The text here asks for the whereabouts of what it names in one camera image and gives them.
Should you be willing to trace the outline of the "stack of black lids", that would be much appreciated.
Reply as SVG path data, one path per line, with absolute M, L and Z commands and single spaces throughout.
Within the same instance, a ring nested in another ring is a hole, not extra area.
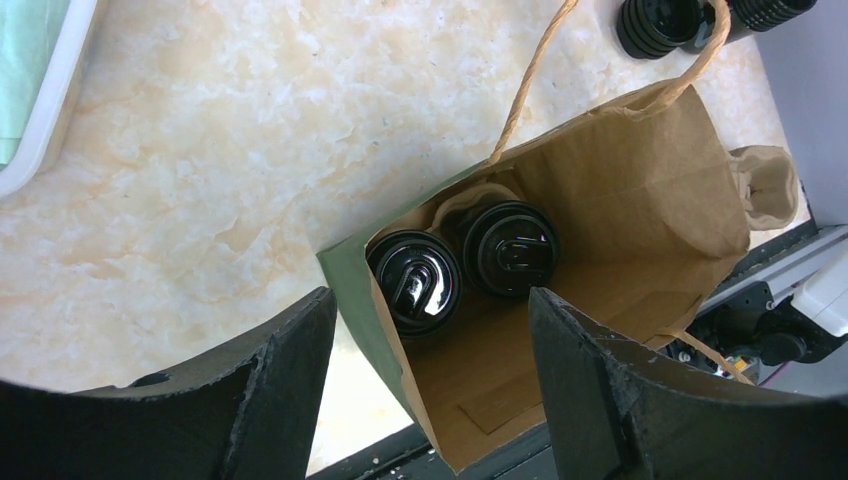
M 657 60 L 692 40 L 701 20 L 696 0 L 626 0 L 618 9 L 616 33 L 630 57 Z

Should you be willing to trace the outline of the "single pulp cup carrier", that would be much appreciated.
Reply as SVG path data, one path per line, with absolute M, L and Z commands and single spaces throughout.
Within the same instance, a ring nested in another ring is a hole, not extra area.
M 380 230 L 375 239 L 402 230 L 438 233 L 449 216 L 460 214 L 472 207 L 482 206 L 488 200 L 520 200 L 520 197 L 505 185 L 490 182 L 478 183 L 447 198 L 437 206 L 422 205 L 401 216 Z

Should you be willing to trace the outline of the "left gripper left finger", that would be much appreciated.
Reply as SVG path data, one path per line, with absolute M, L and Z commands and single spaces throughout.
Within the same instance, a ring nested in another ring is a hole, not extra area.
M 3 382 L 5 479 L 302 479 L 334 340 L 319 287 L 261 325 L 130 385 Z

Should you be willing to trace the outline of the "black coffee cup lid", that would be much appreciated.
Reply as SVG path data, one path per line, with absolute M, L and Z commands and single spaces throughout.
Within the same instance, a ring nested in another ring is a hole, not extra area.
M 460 224 L 464 274 L 482 292 L 525 298 L 545 285 L 559 262 L 557 229 L 538 207 L 519 200 L 476 207 Z

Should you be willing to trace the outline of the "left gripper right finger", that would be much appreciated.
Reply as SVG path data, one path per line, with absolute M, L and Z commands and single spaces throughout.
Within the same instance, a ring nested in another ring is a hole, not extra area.
M 843 479 L 847 399 L 723 379 L 615 332 L 545 288 L 528 299 L 562 479 Z

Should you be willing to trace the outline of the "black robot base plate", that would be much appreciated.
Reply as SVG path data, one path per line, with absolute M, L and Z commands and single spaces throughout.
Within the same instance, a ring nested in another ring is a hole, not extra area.
M 790 296 L 818 270 L 847 251 L 846 226 L 819 227 L 808 220 L 754 247 L 697 315 L 690 331 L 710 346 L 741 340 L 767 322 L 782 330 L 812 325 L 783 316 Z M 761 386 L 831 394 L 847 388 L 847 350 L 832 348 L 812 364 L 752 367 Z M 452 479 L 454 473 L 422 433 L 407 427 L 314 473 L 316 479 Z M 548 428 L 537 426 L 460 473 L 462 479 L 552 479 Z

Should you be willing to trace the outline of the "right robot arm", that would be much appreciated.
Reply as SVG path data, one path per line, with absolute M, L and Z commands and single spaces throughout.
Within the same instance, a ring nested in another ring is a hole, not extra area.
M 847 342 L 847 255 L 823 266 L 757 323 L 761 362 L 818 363 Z

